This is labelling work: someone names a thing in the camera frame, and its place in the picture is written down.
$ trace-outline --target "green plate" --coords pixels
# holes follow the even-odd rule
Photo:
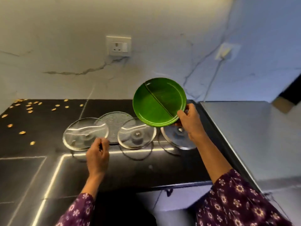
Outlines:
[[[143,83],[133,99],[137,117],[147,125],[163,127],[178,120],[177,111],[185,110],[183,88],[168,78],[153,78]]]

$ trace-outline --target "purple floral sleeve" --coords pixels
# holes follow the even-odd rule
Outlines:
[[[56,226],[89,226],[94,199],[90,194],[80,194],[62,215]]]
[[[215,182],[198,206],[199,226],[292,225],[233,169]]]

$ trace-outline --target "right hand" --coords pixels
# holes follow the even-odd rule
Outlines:
[[[109,164],[109,141],[106,138],[96,138],[86,153],[89,177],[103,177]]]
[[[200,138],[206,136],[206,132],[201,123],[199,114],[194,104],[186,105],[188,113],[184,113],[182,110],[177,112],[178,117],[182,123],[183,128],[188,132],[190,140],[196,143]]]

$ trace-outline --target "left hand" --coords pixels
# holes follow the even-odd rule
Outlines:
[[[109,141],[106,138],[96,138],[86,153],[89,177],[103,177],[109,164]]]

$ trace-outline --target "electrical outlet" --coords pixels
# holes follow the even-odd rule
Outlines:
[[[239,44],[223,43],[216,53],[215,60],[222,60],[224,57],[224,60],[232,61],[238,55],[240,48]]]
[[[131,56],[131,40],[130,37],[107,36],[107,54],[113,56]]]

